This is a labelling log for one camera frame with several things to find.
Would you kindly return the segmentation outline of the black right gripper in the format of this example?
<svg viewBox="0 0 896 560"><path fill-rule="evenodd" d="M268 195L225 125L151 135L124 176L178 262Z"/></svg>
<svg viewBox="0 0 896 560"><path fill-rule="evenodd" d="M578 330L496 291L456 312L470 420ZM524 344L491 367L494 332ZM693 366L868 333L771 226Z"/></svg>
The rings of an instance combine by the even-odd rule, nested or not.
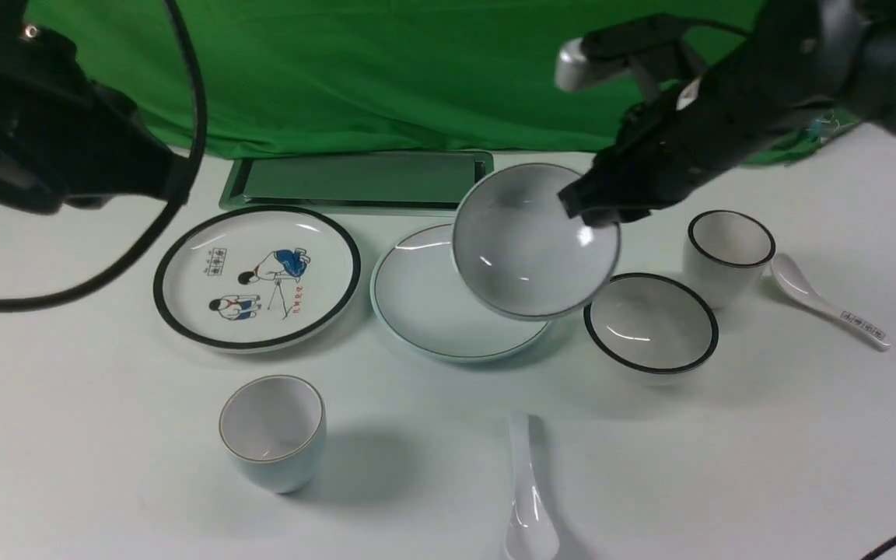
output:
<svg viewBox="0 0 896 560"><path fill-rule="evenodd" d="M703 75L696 100L683 109L676 98L650 107L632 136L562 188L558 200L569 219L591 228L647 219L775 141L790 118L749 47L737 47Z"/></svg>

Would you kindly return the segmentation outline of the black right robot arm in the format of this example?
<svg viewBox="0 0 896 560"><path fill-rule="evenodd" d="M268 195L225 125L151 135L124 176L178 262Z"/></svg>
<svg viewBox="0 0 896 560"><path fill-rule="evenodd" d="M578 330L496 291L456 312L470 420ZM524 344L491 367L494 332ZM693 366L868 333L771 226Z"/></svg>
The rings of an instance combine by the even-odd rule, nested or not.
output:
<svg viewBox="0 0 896 560"><path fill-rule="evenodd" d="M833 107L896 135L896 1L765 2L744 41L707 66L683 36L712 26L656 14L562 47L562 91L630 73L644 96L613 145L559 191L568 217L591 227L644 219Z"/></svg>

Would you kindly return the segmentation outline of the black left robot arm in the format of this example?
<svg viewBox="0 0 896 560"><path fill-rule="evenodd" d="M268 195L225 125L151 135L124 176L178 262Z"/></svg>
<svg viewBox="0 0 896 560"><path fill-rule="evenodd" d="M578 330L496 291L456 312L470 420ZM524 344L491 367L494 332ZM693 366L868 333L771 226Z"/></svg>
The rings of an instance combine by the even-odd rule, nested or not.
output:
<svg viewBox="0 0 896 560"><path fill-rule="evenodd" d="M71 39L0 1L0 205L32 214L115 196L176 201L188 162L147 130L138 104L91 79Z"/></svg>

